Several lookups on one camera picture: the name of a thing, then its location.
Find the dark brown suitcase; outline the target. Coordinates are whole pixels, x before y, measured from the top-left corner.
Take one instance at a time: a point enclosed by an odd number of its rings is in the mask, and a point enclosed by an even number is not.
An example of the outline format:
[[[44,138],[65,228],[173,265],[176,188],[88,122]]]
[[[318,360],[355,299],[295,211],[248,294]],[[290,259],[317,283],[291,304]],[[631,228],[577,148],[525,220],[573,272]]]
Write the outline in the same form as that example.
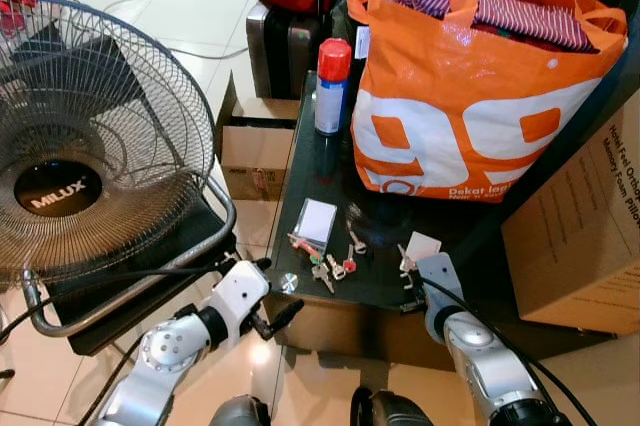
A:
[[[317,48],[329,37],[329,20],[255,0],[244,29],[257,97],[300,98],[308,73],[315,69]]]

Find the key bunch with red tags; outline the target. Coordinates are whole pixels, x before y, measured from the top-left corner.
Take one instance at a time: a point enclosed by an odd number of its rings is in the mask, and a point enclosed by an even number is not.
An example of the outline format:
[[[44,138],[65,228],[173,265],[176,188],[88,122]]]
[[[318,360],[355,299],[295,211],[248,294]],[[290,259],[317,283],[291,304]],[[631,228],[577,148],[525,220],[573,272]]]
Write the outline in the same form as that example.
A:
[[[330,254],[321,253],[320,249],[311,240],[297,237],[296,234],[288,234],[288,238],[292,248],[307,254],[308,261],[311,263],[310,272],[312,278],[320,281],[330,295],[337,293],[333,281],[346,274],[346,269],[340,266]]]

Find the red striped cloth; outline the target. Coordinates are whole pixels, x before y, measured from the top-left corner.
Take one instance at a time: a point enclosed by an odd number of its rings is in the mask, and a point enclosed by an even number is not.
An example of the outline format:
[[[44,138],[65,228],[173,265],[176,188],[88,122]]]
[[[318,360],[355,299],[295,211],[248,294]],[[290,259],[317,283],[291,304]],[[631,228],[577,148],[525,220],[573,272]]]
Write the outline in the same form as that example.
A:
[[[472,28],[515,39],[552,52],[595,54],[588,36],[567,7],[531,4],[522,0],[476,0]],[[449,0],[401,0],[399,4],[442,19],[451,10]]]

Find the small open cardboard box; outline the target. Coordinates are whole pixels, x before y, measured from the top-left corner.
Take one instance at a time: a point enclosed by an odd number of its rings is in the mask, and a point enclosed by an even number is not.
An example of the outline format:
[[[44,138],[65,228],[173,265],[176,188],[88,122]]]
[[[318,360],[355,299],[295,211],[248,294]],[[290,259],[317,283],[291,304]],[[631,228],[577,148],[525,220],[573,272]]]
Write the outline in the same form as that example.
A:
[[[229,75],[214,126],[214,152],[230,197],[246,201],[282,198],[301,102],[251,97],[243,106]]]

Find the red cloth item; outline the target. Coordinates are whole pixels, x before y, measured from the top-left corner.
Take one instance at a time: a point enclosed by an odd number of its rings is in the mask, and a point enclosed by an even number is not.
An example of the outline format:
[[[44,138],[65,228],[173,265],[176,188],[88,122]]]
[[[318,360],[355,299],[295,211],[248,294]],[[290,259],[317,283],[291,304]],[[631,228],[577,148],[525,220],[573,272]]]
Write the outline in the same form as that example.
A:
[[[35,0],[0,0],[0,37],[14,39],[40,29],[35,6]]]

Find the large printed cardboard box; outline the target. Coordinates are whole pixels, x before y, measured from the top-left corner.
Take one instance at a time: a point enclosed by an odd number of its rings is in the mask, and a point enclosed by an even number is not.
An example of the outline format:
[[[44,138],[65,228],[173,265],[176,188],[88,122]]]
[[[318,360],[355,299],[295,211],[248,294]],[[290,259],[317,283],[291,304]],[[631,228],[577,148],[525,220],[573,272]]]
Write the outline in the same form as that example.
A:
[[[502,226],[520,317],[621,336],[640,329],[640,96]]]

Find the dark grey right robot leg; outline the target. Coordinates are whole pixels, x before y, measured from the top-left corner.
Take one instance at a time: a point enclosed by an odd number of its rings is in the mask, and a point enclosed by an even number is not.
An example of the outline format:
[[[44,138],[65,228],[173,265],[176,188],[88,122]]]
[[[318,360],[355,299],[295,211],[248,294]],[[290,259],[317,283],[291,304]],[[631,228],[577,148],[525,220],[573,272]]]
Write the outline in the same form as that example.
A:
[[[435,426],[410,398],[367,388],[353,393],[349,421],[351,426]]]

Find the black seat with metal frame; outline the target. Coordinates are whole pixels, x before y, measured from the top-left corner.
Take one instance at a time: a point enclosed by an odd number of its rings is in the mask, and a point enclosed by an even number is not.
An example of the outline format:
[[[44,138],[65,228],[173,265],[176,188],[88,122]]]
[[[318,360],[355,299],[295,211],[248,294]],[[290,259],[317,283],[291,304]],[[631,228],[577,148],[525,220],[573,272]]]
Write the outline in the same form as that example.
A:
[[[115,266],[64,281],[42,281],[27,272],[20,281],[28,325],[63,339],[78,356],[90,357],[136,329],[197,280],[230,269],[236,254],[237,212],[227,188],[214,180],[169,233]]]

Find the dark grey left robot leg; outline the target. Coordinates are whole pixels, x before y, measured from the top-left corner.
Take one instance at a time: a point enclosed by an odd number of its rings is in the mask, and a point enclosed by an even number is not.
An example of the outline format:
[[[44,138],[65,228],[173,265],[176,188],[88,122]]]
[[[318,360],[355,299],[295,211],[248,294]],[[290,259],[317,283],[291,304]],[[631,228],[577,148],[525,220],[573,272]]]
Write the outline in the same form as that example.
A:
[[[221,403],[209,426],[270,426],[268,406],[252,395],[239,395]]]

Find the black glass table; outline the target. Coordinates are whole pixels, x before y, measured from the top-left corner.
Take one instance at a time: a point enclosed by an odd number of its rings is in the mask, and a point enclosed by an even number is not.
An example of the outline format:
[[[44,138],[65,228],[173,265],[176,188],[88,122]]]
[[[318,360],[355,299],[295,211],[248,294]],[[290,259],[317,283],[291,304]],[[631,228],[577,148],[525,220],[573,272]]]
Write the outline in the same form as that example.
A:
[[[397,246],[407,244],[413,231],[419,231],[440,240],[444,252],[460,266],[466,301],[530,356],[549,359],[622,347],[625,340],[611,334],[521,320],[500,225],[611,112],[637,92],[639,82],[634,65],[618,65],[609,71],[580,114],[498,205],[372,192],[358,179],[349,135],[316,134],[311,125],[314,106],[303,102],[271,252],[270,275],[275,286],[266,299],[266,311],[279,312],[293,301],[303,301],[305,307],[291,325],[276,334],[276,342],[307,352],[452,370],[452,358],[442,344],[430,338],[425,316],[401,313],[404,280],[398,269],[401,253]],[[347,253],[348,230],[355,231],[371,249],[370,261],[358,266],[351,278],[338,281],[334,295],[312,278],[310,263],[285,239],[307,198],[337,207],[330,239],[334,254]],[[293,294],[279,290],[279,276],[284,272],[300,278]]]

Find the orange and white shopping bag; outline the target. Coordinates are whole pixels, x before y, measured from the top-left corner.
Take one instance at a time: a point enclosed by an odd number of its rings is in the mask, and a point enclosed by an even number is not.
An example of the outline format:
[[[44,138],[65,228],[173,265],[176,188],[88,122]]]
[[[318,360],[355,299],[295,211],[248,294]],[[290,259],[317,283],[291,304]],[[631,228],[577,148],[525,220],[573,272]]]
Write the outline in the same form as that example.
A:
[[[596,0],[347,0],[367,27],[352,112],[372,192],[498,203],[627,45]]]

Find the spray can with red cap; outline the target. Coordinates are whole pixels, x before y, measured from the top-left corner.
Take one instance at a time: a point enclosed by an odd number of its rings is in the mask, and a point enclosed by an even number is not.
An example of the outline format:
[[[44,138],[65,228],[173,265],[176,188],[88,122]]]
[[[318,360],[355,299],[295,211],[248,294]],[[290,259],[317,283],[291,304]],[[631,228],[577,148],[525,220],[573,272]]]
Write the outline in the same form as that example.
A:
[[[316,133],[334,135],[339,132],[352,59],[353,50],[346,39],[329,38],[321,42],[317,51],[314,100]]]

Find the dark grey robot leg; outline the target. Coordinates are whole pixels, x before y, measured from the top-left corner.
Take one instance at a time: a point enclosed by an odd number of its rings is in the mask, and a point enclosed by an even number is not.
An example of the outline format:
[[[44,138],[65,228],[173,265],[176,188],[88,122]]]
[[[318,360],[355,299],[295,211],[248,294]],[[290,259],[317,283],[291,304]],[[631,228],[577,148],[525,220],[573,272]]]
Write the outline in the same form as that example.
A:
[[[435,426],[410,398],[367,388],[353,393],[349,421],[351,426]]]
[[[252,395],[239,395],[221,403],[209,426],[270,426],[268,406]]]

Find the single key with red tag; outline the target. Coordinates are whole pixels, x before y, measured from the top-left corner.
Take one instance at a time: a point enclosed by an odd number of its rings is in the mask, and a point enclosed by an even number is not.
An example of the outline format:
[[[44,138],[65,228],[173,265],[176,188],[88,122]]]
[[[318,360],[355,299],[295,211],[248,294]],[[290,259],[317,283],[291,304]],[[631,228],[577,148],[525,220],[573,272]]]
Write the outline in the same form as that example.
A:
[[[342,267],[346,272],[355,272],[357,270],[357,254],[366,253],[366,244],[357,237],[355,231],[348,230],[349,246],[346,260],[343,261]]]

